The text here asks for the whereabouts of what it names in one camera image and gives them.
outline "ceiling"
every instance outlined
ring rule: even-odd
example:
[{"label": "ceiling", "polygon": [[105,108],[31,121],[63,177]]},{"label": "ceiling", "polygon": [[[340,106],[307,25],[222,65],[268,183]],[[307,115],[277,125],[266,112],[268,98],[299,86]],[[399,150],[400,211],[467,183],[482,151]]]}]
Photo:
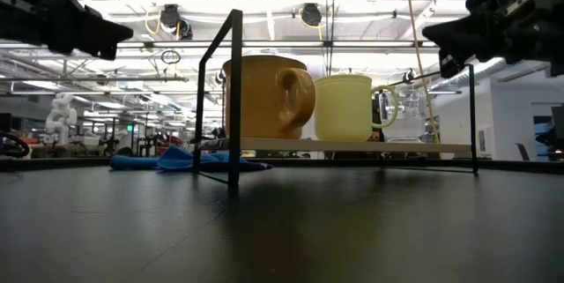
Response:
[{"label": "ceiling", "polygon": [[[412,12],[417,29],[417,39],[422,41],[420,31],[426,25],[461,18],[466,14],[465,0],[412,0]],[[105,19],[134,29],[130,41],[171,41],[167,46],[177,51],[182,60],[177,64],[165,64],[160,59],[168,48],[122,48],[113,62],[88,59],[81,53],[63,57],[49,53],[44,48],[12,46],[0,43],[0,49],[13,56],[35,62],[52,73],[71,77],[92,77],[106,74],[110,77],[164,77],[165,69],[170,78],[174,74],[186,81],[145,81],[143,90],[194,91],[196,90],[197,66],[209,41],[214,38],[221,24],[232,9],[242,10],[243,40],[277,41],[278,43],[253,48],[244,48],[244,55],[277,54],[301,60],[312,72],[324,72],[324,60],[319,48],[296,48],[279,46],[280,41],[412,41],[412,25],[408,0],[79,0],[97,10]],[[304,3],[317,3],[323,15],[323,28],[305,26],[299,19]],[[165,4],[178,4],[181,15],[190,23],[194,42],[201,41],[201,48],[176,48],[175,35],[159,28],[159,11]],[[219,48],[206,65],[206,90],[220,91],[221,85],[214,81],[222,64],[229,59],[229,48]],[[436,66],[436,48],[423,48],[421,65],[426,70]],[[369,76],[374,85],[401,80],[409,69],[418,70],[418,59],[414,48],[335,48],[331,63],[332,73],[355,72]],[[120,90],[115,83],[109,86],[87,84],[85,90]],[[213,93],[221,105],[221,94]],[[84,98],[96,101],[94,97]],[[138,98],[119,97],[130,108],[147,108],[139,104]],[[194,94],[170,95],[168,97],[183,108],[194,107]],[[206,105],[204,116],[217,112],[217,105]]]}]

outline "mug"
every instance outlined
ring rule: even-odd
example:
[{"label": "mug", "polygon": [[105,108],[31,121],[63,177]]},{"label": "mug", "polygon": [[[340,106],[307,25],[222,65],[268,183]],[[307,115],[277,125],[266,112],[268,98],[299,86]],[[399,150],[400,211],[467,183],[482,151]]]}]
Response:
[{"label": "mug", "polygon": [[[300,138],[315,106],[315,85],[306,65],[280,56],[244,56],[241,67],[241,136]],[[231,61],[223,70],[229,134]]]},{"label": "mug", "polygon": [[[388,90],[394,101],[389,122],[372,123],[372,94]],[[397,117],[397,95],[391,86],[372,88],[372,79],[337,75],[315,81],[315,134],[321,140],[366,141],[372,128],[385,128]]]}]

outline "blue cloth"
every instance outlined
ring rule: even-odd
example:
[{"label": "blue cloth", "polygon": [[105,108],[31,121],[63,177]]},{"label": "blue cloth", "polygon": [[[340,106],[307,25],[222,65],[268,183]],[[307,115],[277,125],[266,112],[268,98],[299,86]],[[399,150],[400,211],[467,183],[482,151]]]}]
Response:
[{"label": "blue cloth", "polygon": [[[268,164],[240,160],[241,172],[252,172],[271,168]],[[159,158],[135,158],[114,155],[109,161],[112,169],[161,169],[163,171],[189,171],[194,166],[194,155],[179,147],[171,146]],[[229,169],[229,153],[202,154],[200,169],[205,172],[226,172]]]}]

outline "mug handle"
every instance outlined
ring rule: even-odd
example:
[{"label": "mug handle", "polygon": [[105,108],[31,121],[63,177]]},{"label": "mug handle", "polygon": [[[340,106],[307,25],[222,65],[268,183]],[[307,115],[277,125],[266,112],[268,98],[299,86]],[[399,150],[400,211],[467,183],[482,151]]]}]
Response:
[{"label": "mug handle", "polygon": [[[283,123],[283,130],[291,130],[305,125],[315,107],[315,86],[314,81],[307,71],[299,68],[284,68],[278,71],[278,85],[284,90],[284,104],[278,116]],[[286,102],[286,96],[293,101],[290,109]]]},{"label": "mug handle", "polygon": [[397,101],[397,94],[396,91],[394,90],[393,86],[376,86],[374,88],[372,88],[372,90],[370,91],[371,95],[379,92],[381,90],[388,90],[391,93],[391,99],[394,101],[394,112],[391,115],[391,119],[385,123],[385,124],[377,124],[377,123],[372,123],[372,127],[375,129],[382,129],[382,128],[386,128],[391,126],[392,123],[394,123],[394,121],[396,121],[397,118],[397,110],[399,109],[398,105],[398,101]]}]

